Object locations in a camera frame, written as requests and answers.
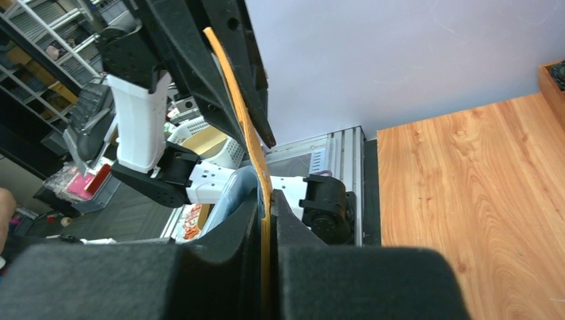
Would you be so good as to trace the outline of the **white plastic basket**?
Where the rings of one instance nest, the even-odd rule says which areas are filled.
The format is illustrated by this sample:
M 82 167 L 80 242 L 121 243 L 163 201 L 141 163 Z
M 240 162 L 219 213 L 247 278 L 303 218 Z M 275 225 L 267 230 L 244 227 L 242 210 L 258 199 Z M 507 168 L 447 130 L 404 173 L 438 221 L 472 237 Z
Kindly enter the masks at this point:
M 167 141 L 189 149 L 209 163 L 237 169 L 244 149 L 232 137 L 210 126 L 202 116 L 177 126 Z

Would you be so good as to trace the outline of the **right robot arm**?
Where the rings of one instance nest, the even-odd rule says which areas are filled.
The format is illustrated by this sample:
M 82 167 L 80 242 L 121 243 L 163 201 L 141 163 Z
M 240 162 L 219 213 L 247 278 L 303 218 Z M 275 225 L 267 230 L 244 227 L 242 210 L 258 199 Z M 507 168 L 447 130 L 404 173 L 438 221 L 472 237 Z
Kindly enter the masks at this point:
M 446 259 L 421 247 L 329 245 L 314 233 L 348 213 L 343 184 L 273 179 L 271 242 L 253 169 L 229 178 L 191 242 L 24 240 L 1 281 L 2 319 L 469 319 Z

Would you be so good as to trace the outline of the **wooden compartment tray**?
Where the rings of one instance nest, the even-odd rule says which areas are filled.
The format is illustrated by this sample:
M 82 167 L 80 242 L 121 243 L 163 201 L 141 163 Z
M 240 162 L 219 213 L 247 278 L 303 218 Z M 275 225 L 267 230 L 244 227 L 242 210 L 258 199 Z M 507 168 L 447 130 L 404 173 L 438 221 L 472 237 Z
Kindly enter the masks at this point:
M 538 67 L 538 87 L 557 120 L 564 125 L 564 92 L 550 76 L 551 67 L 557 63 L 553 61 Z

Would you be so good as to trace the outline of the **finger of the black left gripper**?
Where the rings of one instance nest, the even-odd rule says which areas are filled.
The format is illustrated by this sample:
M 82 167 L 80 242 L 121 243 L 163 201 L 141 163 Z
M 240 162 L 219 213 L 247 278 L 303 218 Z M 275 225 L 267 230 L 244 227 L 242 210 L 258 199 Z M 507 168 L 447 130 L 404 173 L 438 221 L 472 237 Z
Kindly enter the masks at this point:
M 210 25 L 203 2 L 169 0 L 135 4 L 143 27 L 177 89 L 192 95 L 206 122 L 245 146 L 225 82 L 203 33 Z
M 267 74 L 244 1 L 203 1 L 210 26 L 223 46 L 252 124 L 266 147 L 277 142 L 268 121 Z

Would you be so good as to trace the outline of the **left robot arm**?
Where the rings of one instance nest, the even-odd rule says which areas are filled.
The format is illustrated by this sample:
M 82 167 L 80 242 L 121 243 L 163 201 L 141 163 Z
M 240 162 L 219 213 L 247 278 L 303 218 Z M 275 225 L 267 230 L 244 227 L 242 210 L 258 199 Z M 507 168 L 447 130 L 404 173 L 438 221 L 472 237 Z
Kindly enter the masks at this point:
M 96 40 L 113 102 L 78 136 L 102 141 L 99 126 L 117 126 L 114 177 L 166 207 L 197 203 L 209 177 L 194 152 L 165 138 L 167 91 L 191 97 L 204 120 L 244 145 L 229 83 L 239 89 L 253 127 L 276 145 L 268 81 L 244 1 L 126 1 L 127 13 Z

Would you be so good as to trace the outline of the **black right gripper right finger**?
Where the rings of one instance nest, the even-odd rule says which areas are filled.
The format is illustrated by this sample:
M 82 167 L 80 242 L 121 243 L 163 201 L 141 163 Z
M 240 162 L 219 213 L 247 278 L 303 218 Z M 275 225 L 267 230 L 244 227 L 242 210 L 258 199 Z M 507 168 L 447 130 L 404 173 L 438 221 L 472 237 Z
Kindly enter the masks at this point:
M 330 246 L 271 197 L 275 319 L 469 319 L 452 267 L 424 247 Z

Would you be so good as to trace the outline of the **yellow leather card holder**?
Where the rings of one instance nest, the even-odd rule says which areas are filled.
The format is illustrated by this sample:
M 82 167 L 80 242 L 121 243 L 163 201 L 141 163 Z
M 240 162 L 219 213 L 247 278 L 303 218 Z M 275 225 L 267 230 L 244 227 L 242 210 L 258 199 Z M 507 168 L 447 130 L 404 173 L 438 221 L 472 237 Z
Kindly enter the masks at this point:
M 243 95 L 235 77 L 235 72 L 227 52 L 211 27 L 203 30 L 213 51 L 219 60 L 219 65 L 226 80 L 226 87 L 237 121 L 243 132 L 245 145 L 251 158 L 251 164 L 259 181 L 263 209 L 260 214 L 261 226 L 261 317 L 271 318 L 271 195 L 273 186 L 261 143 L 255 127 L 247 111 Z

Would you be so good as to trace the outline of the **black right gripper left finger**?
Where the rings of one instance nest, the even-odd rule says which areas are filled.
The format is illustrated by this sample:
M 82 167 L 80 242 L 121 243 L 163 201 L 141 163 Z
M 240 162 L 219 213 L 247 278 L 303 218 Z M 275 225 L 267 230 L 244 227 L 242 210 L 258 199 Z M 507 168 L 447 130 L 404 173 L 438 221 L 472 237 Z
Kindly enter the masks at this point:
M 257 196 L 200 239 L 80 245 L 49 241 L 1 283 L 2 319 L 258 319 Z

